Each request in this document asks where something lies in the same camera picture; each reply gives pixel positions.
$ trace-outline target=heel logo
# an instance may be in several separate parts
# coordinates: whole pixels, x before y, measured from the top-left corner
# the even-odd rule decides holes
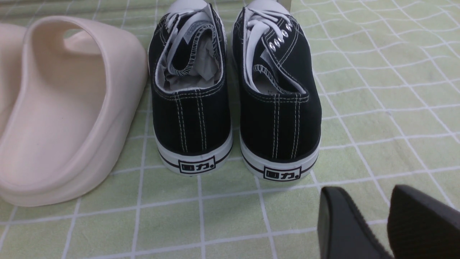
[[[264,167],[264,179],[277,181],[277,182],[288,182],[297,180],[300,178],[300,170],[302,167],[294,169],[279,170],[270,167]]]
[[[179,160],[179,171],[181,174],[193,175],[204,173],[216,168],[214,156],[199,162],[186,162]]]

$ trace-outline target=shoe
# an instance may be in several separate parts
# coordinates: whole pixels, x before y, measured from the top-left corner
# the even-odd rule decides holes
[[[0,24],[0,138],[21,86],[21,58],[26,28]]]
[[[192,176],[219,169],[232,147],[222,20],[203,0],[178,0],[149,47],[153,126],[164,165]]]
[[[393,258],[375,238],[353,199],[340,187],[321,189],[318,241],[321,259]]]
[[[81,32],[66,37],[66,32]],[[37,20],[24,37],[21,87],[0,139],[0,196],[18,206],[79,197],[110,173],[147,82],[131,33],[81,18]]]
[[[232,37],[246,166],[276,182],[305,177],[321,136],[321,103],[305,34],[281,4],[255,0],[240,12]]]
[[[460,212],[413,187],[393,189],[387,230],[396,258],[460,258]]]

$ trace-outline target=green checkered mat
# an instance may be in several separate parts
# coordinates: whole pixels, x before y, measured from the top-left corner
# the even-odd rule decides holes
[[[0,22],[47,15],[98,20],[145,47],[172,0],[0,0]],[[243,1],[214,0],[227,32]],[[391,190],[410,184],[460,208],[460,4],[457,0],[293,0],[309,39],[322,107],[314,172],[259,181],[238,143],[211,175],[164,168],[146,87],[123,153],[91,193],[38,208],[0,201],[0,259],[314,259],[319,191],[350,192],[377,237]]]

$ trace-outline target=beige slide sandal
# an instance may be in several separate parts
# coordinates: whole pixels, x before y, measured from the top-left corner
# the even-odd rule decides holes
[[[21,86],[21,57],[26,28],[0,24],[0,137]]]
[[[66,37],[73,30],[82,31]],[[127,31],[64,16],[33,23],[0,138],[0,196],[40,206],[98,186],[121,153],[147,75],[146,51]]]

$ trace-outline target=pair of sneakers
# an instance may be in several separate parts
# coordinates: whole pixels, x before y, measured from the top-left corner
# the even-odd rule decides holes
[[[319,152],[321,104],[305,34],[279,3],[255,0],[240,12],[231,36],[244,163],[272,181],[308,175]],[[154,32],[153,125],[161,159],[176,173],[212,172],[229,157],[226,45],[222,20],[203,0],[176,1]]]

